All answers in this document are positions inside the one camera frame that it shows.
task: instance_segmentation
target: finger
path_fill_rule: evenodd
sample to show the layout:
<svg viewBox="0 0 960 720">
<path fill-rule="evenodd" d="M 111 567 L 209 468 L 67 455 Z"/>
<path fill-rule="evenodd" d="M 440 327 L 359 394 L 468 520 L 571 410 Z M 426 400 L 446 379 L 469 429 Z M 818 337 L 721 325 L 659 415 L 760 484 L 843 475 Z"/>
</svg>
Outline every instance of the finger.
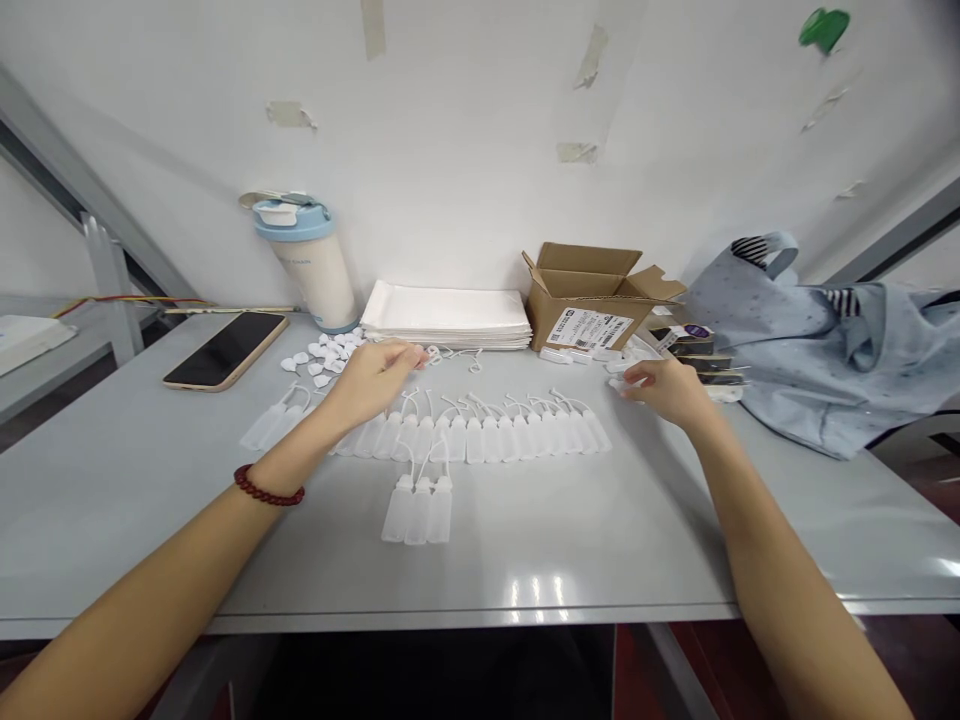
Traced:
<svg viewBox="0 0 960 720">
<path fill-rule="evenodd" d="M 422 348 L 418 348 L 416 345 L 409 345 L 408 343 L 408 347 L 394 358 L 393 363 L 384 370 L 381 377 L 386 379 L 390 385 L 396 386 L 399 390 L 399 388 L 403 386 L 407 376 L 422 361 L 422 353 Z"/>
<path fill-rule="evenodd" d="M 634 385 L 633 387 L 627 388 L 620 393 L 620 396 L 635 402 L 646 402 L 651 392 L 653 392 L 653 388 L 649 387 L 648 383 L 643 383 L 642 385 Z"/>
<path fill-rule="evenodd" d="M 641 360 L 636 365 L 627 368 L 623 373 L 623 379 L 631 385 L 641 378 L 656 378 L 660 374 L 666 360 Z"/>
<path fill-rule="evenodd" d="M 380 360 L 383 363 L 383 369 L 386 370 L 393 365 L 394 361 L 398 357 L 415 346 L 412 343 L 392 338 L 390 340 L 385 340 L 382 343 L 377 343 L 373 347 L 377 348 L 377 351 L 380 354 Z"/>
</svg>

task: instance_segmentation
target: packaging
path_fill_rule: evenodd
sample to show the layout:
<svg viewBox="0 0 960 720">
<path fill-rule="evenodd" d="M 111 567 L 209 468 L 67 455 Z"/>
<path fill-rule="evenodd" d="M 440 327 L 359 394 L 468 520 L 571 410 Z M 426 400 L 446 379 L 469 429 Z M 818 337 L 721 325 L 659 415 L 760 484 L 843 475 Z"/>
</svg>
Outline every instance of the packaging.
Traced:
<svg viewBox="0 0 960 720">
<path fill-rule="evenodd" d="M 620 350 L 655 306 L 678 305 L 671 299 L 686 286 L 664 280 L 656 265 L 629 274 L 641 254 L 544 243 L 534 265 L 522 253 L 533 279 L 527 299 L 533 350 L 544 345 Z"/>
</svg>

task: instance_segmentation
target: hand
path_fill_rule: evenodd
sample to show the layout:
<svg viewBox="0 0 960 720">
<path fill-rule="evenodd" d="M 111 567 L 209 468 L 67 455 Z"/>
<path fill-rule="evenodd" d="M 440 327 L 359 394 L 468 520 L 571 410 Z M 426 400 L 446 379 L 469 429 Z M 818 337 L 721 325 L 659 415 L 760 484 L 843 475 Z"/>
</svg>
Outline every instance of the hand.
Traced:
<svg viewBox="0 0 960 720">
<path fill-rule="evenodd" d="M 428 359 L 422 347 L 402 340 L 361 345 L 353 351 L 322 407 L 352 430 L 389 407 L 411 371 L 423 368 Z"/>
<path fill-rule="evenodd" d="M 676 358 L 644 360 L 629 368 L 623 379 L 635 385 L 623 391 L 625 398 L 646 403 L 664 420 L 684 430 L 722 418 L 697 371 Z"/>
</svg>

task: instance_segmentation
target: table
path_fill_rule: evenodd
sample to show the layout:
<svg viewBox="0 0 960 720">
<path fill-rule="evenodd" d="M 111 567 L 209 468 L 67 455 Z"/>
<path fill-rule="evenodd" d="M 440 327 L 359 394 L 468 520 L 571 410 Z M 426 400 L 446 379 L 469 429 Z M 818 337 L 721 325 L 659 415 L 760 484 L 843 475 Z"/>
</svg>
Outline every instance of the table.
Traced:
<svg viewBox="0 0 960 720">
<path fill-rule="evenodd" d="M 69 299 L 2 296 L 0 315 L 49 317 L 68 302 Z M 103 305 L 88 303 L 73 311 L 64 322 L 77 328 L 75 337 L 0 377 L 0 423 L 110 352 L 105 310 Z M 143 327 L 153 320 L 157 311 L 152 307 L 138 307 L 136 313 Z"/>
<path fill-rule="evenodd" d="M 160 379 L 229 318 L 188 320 L 0 455 L 0 639 L 52 637 L 256 455 L 238 440 L 319 334 L 304 316 L 230 390 Z M 329 458 L 267 537 L 211 633 L 731 618 L 733 587 L 693 449 L 621 400 L 599 366 L 528 351 L 444 361 L 411 386 L 487 402 L 553 386 L 590 404 L 614 449 L 454 465 L 450 543 L 380 540 L 404 464 Z M 960 528 L 863 454 L 832 460 L 726 410 L 787 517 L 855 613 L 960 611 Z"/>
</svg>

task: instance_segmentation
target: phone screen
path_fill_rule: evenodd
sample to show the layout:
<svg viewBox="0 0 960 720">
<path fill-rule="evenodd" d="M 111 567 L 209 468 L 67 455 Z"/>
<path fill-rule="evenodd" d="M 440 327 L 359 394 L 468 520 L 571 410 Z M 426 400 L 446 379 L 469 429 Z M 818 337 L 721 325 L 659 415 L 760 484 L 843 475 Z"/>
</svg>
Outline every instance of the phone screen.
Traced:
<svg viewBox="0 0 960 720">
<path fill-rule="evenodd" d="M 282 322 L 282 315 L 242 313 L 180 363 L 163 381 L 217 386 Z"/>
</svg>

